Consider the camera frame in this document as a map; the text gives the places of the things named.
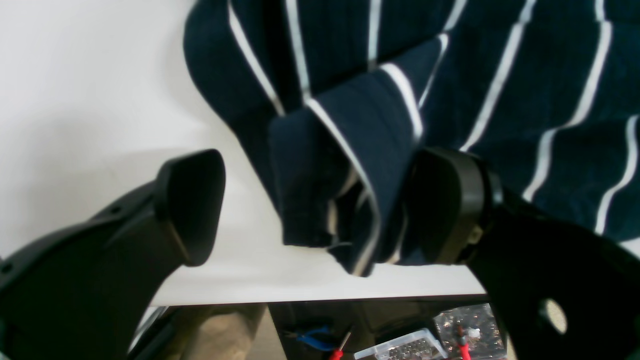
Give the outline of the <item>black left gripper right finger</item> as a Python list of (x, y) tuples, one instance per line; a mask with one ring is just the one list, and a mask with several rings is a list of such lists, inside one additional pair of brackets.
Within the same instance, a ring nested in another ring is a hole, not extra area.
[(424, 148), (407, 185), (428, 264), (466, 265), (520, 360), (637, 360), (639, 259), (503, 187), (478, 157)]

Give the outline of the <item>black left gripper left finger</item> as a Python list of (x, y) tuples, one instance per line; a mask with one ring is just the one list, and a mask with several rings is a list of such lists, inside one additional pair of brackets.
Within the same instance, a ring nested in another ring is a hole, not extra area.
[(209, 259), (226, 189), (221, 153), (166, 161), (155, 180), (1, 262), (1, 353), (125, 360), (155, 294)]

